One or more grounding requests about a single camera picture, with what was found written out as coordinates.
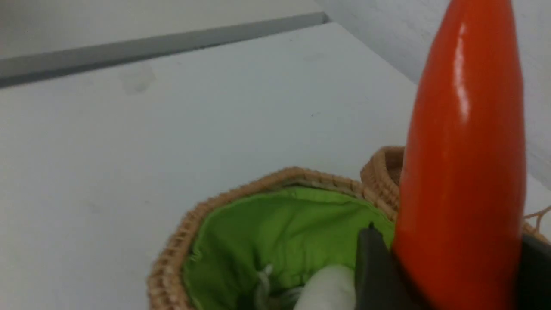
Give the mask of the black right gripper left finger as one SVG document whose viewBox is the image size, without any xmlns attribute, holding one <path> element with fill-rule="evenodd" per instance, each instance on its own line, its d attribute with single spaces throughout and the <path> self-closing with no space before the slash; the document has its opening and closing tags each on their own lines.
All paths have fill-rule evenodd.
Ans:
<svg viewBox="0 0 551 310">
<path fill-rule="evenodd" d="M 419 310 L 399 274 L 381 232 L 370 223 L 359 231 L 355 267 L 356 310 Z"/>
</svg>

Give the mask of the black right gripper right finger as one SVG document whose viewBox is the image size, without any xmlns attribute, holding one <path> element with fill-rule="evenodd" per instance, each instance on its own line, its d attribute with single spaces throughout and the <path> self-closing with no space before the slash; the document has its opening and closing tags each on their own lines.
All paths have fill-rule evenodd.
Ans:
<svg viewBox="0 0 551 310">
<path fill-rule="evenodd" d="M 518 310 L 551 308 L 551 246 L 528 234 L 522 237 L 516 296 Z"/>
</svg>

